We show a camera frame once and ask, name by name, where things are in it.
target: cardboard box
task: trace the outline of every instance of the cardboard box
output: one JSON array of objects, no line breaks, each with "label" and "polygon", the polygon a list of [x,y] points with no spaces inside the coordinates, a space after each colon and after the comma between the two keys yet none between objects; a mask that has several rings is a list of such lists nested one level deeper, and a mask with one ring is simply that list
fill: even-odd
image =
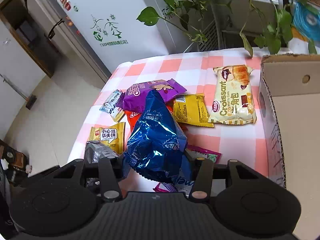
[{"label": "cardboard box", "polygon": [[301,203],[294,233],[316,239],[320,224],[320,55],[263,57],[259,105],[269,178]]}]

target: pink and white checkered tablecloth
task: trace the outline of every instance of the pink and white checkered tablecloth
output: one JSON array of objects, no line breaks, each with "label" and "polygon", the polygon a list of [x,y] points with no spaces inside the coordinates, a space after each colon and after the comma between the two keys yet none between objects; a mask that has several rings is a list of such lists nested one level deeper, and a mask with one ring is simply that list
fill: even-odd
[{"label": "pink and white checkered tablecloth", "polygon": [[[281,52],[288,53],[290,50],[282,49]],[[261,174],[268,176],[265,135],[257,101],[261,57],[268,54],[266,48],[254,48],[253,58],[248,58],[248,52],[243,48],[224,49],[151,57],[119,65],[101,90],[97,101],[91,107],[84,120],[68,162],[84,157],[85,143],[92,126],[108,127],[115,124],[109,114],[99,110],[115,89],[126,90],[135,83],[173,78],[187,89],[187,94],[204,93],[204,101],[210,114],[217,83],[217,77],[212,68],[246,64],[254,69],[250,75],[250,83],[257,122],[242,126],[218,123],[215,124],[214,128],[187,125],[186,136],[188,137],[188,143],[191,145],[222,153],[220,159],[222,164],[227,163],[229,159],[237,159]],[[130,135],[130,126],[126,116],[123,117],[121,122],[127,123],[125,127],[126,144]],[[141,185],[145,183],[143,178],[132,179],[135,176],[139,175],[129,175],[131,179],[128,178],[127,181],[130,182],[127,183],[127,186],[124,186],[127,190],[152,191],[152,187],[156,185],[156,183],[153,183],[145,187]]]}]

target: green logo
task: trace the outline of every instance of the green logo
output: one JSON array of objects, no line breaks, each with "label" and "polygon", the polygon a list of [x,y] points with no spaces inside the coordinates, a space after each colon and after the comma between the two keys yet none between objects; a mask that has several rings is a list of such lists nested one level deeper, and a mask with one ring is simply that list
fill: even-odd
[{"label": "green logo", "polygon": [[93,36],[96,38],[97,41],[102,41],[102,37],[101,37],[100,33],[93,32]]}]

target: tiled floor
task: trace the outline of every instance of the tiled floor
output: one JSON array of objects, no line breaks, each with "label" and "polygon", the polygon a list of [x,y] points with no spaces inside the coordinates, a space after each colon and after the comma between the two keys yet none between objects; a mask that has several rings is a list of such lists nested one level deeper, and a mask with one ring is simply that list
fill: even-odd
[{"label": "tiled floor", "polygon": [[29,157],[31,175],[67,163],[82,123],[100,92],[79,76],[73,67],[75,62],[63,59],[54,76],[46,76],[39,83],[31,111],[21,108],[5,138],[11,147]]}]

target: tablecloth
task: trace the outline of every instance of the tablecloth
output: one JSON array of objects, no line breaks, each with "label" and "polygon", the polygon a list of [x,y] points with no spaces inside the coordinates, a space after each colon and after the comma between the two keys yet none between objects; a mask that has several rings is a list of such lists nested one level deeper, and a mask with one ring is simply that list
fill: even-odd
[{"label": "tablecloth", "polygon": [[[280,52],[289,53],[291,51],[289,49],[281,49]],[[250,75],[250,83],[257,122],[247,125],[218,123],[215,124],[214,128],[187,125],[186,136],[188,143],[191,145],[220,152],[222,154],[220,163],[222,164],[227,163],[229,159],[237,159],[261,174],[268,176],[266,140],[257,101],[261,58],[263,55],[268,54],[267,48],[254,48],[253,58],[249,58],[247,51],[243,48],[238,48],[174,54],[122,63],[112,74],[101,90],[98,99],[91,107],[73,145],[68,162],[84,157],[85,143],[92,126],[108,127],[115,124],[109,114],[99,110],[115,89],[125,91],[135,83],[173,78],[187,89],[186,94],[204,93],[204,101],[210,114],[217,83],[217,77],[212,68],[246,64],[254,69]],[[130,135],[130,126],[126,116],[123,117],[121,122],[126,122],[126,144]],[[155,185],[154,182],[150,183],[150,180],[140,178],[140,175],[133,173],[134,171],[132,170],[129,178],[122,183],[122,187],[127,190],[152,190],[153,185]]]}]

